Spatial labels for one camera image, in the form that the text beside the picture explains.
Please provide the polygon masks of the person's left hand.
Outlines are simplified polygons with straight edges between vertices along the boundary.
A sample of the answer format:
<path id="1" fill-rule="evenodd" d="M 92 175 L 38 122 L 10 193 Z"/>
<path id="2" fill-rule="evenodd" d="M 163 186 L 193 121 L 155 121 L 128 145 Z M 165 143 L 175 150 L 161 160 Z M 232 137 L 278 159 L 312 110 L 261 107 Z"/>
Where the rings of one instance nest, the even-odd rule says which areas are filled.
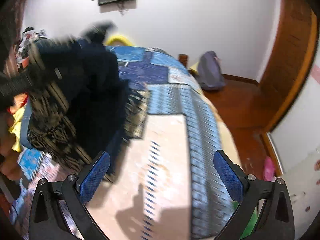
<path id="1" fill-rule="evenodd" d="M 1 156 L 4 157 L 1 163 L 1 173 L 5 175 L 9 180 L 20 180 L 22 176 L 22 170 L 17 160 L 19 153 L 12 149 L 16 142 L 16 135 L 9 132 L 9 128 L 14 124 L 14 117 L 8 113 L 1 113 L 1 122 L 5 129 L 5 132 L 1 135 Z"/>

